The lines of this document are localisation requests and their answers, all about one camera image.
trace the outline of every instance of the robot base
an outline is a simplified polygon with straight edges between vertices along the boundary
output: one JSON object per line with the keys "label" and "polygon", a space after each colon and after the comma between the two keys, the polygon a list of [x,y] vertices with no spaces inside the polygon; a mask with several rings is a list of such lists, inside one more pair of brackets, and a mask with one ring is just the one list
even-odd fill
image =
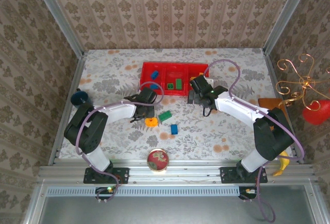
{"label": "robot base", "polygon": [[[112,170],[105,170],[106,173],[115,175],[120,184],[127,184],[129,178],[129,168],[128,167],[117,167],[111,168]],[[88,167],[85,170],[84,175],[84,184],[116,184],[116,181],[113,177],[99,174],[94,171],[92,168]]]}
{"label": "robot base", "polygon": [[[235,184],[235,183],[257,183],[259,169],[255,170],[253,173],[250,173],[244,180],[237,174],[237,167],[220,167],[220,176],[221,183],[223,184]],[[267,174],[266,170],[263,168],[260,176],[260,183],[267,183]]]}

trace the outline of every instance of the green block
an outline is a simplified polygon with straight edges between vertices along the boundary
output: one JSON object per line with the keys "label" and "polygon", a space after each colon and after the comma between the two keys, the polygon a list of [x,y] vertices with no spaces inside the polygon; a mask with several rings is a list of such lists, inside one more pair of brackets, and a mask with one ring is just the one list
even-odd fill
{"label": "green block", "polygon": [[174,89],[174,84],[173,83],[167,83],[167,89],[168,90],[173,90]]}
{"label": "green block", "polygon": [[160,114],[158,116],[158,118],[161,122],[165,121],[166,119],[169,119],[170,117],[172,117],[172,114],[170,111],[163,112],[162,114]]}
{"label": "green block", "polygon": [[175,89],[182,90],[182,80],[181,79],[175,80]]}

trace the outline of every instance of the table surface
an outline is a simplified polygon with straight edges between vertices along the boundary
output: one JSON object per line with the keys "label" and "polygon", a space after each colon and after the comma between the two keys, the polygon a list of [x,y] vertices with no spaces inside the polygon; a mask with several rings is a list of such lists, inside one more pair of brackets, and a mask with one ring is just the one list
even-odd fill
{"label": "table surface", "polygon": [[[147,61],[210,64],[231,59],[241,69],[235,95],[255,105],[258,98],[275,97],[259,48],[91,50],[85,59],[79,88],[90,95],[94,105],[136,94],[142,65]],[[236,77],[237,70],[230,63],[219,63],[210,69],[214,86],[228,88]],[[209,117],[203,117],[202,107],[187,104],[186,96],[165,96],[155,107],[156,116],[167,110],[172,118],[155,128],[148,128],[144,120],[130,123],[131,119],[122,119],[107,124],[101,142],[103,151],[111,159],[146,160],[152,149],[162,148],[170,160],[237,160],[254,148],[253,131],[226,113],[214,110]],[[178,125],[178,135],[171,135],[171,124]],[[64,139],[59,157],[79,156]]]}

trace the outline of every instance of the blue block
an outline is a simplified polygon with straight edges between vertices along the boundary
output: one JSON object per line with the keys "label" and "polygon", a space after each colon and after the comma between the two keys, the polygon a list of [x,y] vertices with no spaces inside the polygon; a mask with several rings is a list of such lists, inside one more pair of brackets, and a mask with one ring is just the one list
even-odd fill
{"label": "blue block", "polygon": [[177,125],[171,125],[171,133],[172,135],[177,135]]}
{"label": "blue block", "polygon": [[158,71],[154,71],[152,74],[151,74],[151,79],[155,80],[157,78],[157,76],[159,75]]}
{"label": "blue block", "polygon": [[151,84],[150,88],[151,89],[158,89],[159,87],[157,85],[155,85],[155,84]]}

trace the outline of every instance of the red tray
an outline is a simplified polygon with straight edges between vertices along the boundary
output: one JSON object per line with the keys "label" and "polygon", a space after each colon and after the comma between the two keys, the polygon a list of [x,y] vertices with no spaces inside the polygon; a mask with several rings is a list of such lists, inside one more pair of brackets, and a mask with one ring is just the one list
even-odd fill
{"label": "red tray", "polygon": [[[144,62],[142,67],[142,73],[140,78],[140,84],[146,81],[153,81],[161,85],[164,89],[165,95],[181,95],[188,96],[190,86],[190,77],[198,76],[203,73],[208,67],[208,64],[204,63],[159,63],[159,62]],[[151,74],[154,71],[158,71],[158,77],[153,80]],[[180,78],[182,82],[182,90],[175,89],[175,80]],[[167,84],[173,83],[174,90],[168,90]],[[151,84],[146,84],[143,87],[150,87]],[[154,90],[158,95],[161,94],[160,89]]]}

